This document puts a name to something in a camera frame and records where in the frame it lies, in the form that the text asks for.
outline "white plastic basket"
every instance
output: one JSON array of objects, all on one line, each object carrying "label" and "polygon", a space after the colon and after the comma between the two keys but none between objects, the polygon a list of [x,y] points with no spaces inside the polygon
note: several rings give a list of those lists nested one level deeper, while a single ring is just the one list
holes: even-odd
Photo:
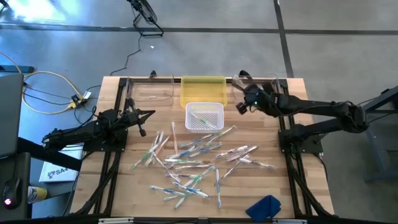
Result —
[{"label": "white plastic basket", "polygon": [[[216,128],[211,128],[191,113]],[[191,133],[218,133],[224,128],[224,106],[221,103],[188,103],[185,108],[185,127]]]}]

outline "wooden tabletop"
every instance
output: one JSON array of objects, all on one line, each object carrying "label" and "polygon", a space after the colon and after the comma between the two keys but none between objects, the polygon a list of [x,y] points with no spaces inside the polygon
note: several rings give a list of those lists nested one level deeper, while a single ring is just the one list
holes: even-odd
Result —
[{"label": "wooden tabletop", "polygon": [[[97,111],[104,111],[114,107],[116,92],[120,77],[104,77]],[[304,80],[288,78],[289,93],[301,99],[307,99]],[[275,170],[261,169],[252,164],[240,164],[230,176],[221,181],[222,209],[217,208],[215,172],[209,172],[197,186],[211,198],[201,198],[191,195],[180,208],[174,210],[178,199],[165,202],[169,196],[161,191],[151,190],[150,185],[176,189],[172,179],[165,177],[165,171],[159,163],[144,167],[139,165],[130,169],[145,154],[154,141],[157,131],[164,130],[165,136],[172,134],[171,122],[177,126],[177,141],[189,142],[202,137],[203,134],[191,134],[185,128],[185,110],[180,106],[180,84],[174,84],[174,94],[171,83],[140,84],[135,83],[133,98],[136,106],[142,110],[156,110],[145,123],[146,137],[141,137],[137,126],[129,128],[127,146],[122,153],[119,166],[118,180],[114,195],[112,216],[114,217],[208,217],[208,218],[248,218],[245,210],[254,205],[266,195],[273,195],[281,202],[281,211],[277,218],[294,217],[292,198],[284,155],[280,152],[277,140],[279,120],[267,116],[260,111],[240,115],[235,104],[241,101],[241,95],[227,84],[228,104],[224,108],[224,129],[236,125],[238,128],[221,138],[222,147],[195,159],[211,161],[220,170],[220,176],[230,169],[234,162],[214,160],[216,154],[243,145],[256,145],[259,148],[251,153],[251,159],[266,162],[276,166]],[[312,116],[307,114],[295,115],[296,123],[312,124]],[[160,159],[174,154],[173,138],[171,137],[159,154]],[[103,163],[103,152],[94,152],[86,158],[81,167],[76,192],[73,197],[71,212],[83,206],[93,193],[100,179]],[[325,171],[321,162],[314,155],[302,154],[307,184],[317,200],[325,209],[333,213]],[[185,174],[200,174],[204,169],[188,169]],[[108,188],[104,191],[102,209],[106,205]],[[302,194],[298,191],[300,208],[304,211]]]}]

